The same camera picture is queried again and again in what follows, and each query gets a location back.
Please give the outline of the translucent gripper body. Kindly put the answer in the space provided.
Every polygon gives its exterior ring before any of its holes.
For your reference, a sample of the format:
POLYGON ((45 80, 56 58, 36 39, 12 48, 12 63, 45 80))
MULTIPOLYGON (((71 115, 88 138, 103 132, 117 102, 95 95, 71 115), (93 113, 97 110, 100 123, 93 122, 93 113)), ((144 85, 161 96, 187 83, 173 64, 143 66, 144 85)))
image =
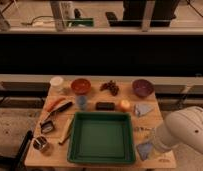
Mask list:
POLYGON ((170 147, 166 146, 154 132, 149 134, 149 140, 152 144, 152 149, 149 152, 149 158, 154 159, 160 157, 162 154, 167 153, 171 150, 170 147))

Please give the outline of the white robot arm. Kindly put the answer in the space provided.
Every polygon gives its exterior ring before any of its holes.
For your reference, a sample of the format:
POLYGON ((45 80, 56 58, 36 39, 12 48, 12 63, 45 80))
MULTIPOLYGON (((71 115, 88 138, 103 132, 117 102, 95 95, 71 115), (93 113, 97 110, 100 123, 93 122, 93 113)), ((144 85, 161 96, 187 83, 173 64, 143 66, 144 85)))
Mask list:
POLYGON ((203 108, 191 106, 168 114, 151 131, 150 141, 160 153, 183 143, 203 155, 203 108))

